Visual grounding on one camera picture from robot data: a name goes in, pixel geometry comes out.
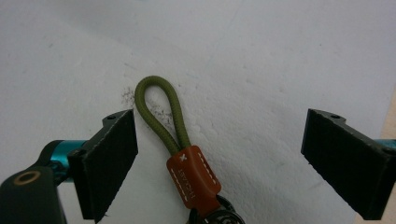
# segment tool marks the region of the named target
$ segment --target olive green cord loop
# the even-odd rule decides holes
[[[149,111],[145,93],[146,89],[151,86],[160,87],[166,94],[171,106],[173,121],[175,125],[177,142],[172,135],[163,127],[163,125]],[[172,85],[162,77],[145,77],[139,82],[134,91],[134,102],[137,111],[139,111],[143,120],[148,126],[161,138],[171,155],[178,153],[181,149],[191,146],[189,136],[187,135],[186,126],[184,125],[183,114],[181,112],[180,102]]]

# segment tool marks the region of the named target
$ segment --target orange leather tag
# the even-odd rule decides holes
[[[197,209],[201,217],[220,208],[216,195],[221,190],[221,184],[200,148],[184,148],[168,160],[166,167],[187,208]]]

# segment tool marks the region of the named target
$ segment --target keychain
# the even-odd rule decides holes
[[[150,113],[146,105],[145,92],[151,86],[160,87],[169,100],[177,142]],[[245,224],[245,221],[235,213],[231,203],[218,195],[221,190],[220,182],[210,169],[201,149],[191,144],[180,103],[172,85],[162,77],[146,77],[136,86],[134,101],[143,120],[161,138],[171,154],[166,167],[181,200],[191,209],[188,223]]]

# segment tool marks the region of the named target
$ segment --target white textured surface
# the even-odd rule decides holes
[[[306,110],[376,138],[396,83],[394,1],[0,1],[0,181],[54,139],[88,139],[167,78],[191,141],[247,223],[353,223],[300,154]],[[153,90],[149,102],[169,107]],[[163,144],[135,114],[140,152],[102,223],[184,223]],[[69,223],[83,221],[72,184]]]

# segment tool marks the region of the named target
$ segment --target white wall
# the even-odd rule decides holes
[[[247,223],[353,223],[300,153],[308,108],[377,138],[396,84],[394,1],[0,2],[0,181],[54,139],[88,139],[143,77],[177,89]],[[167,113],[158,90],[151,105]],[[139,154],[102,223],[185,223],[163,144],[136,113]],[[69,223],[83,221],[72,184]]]

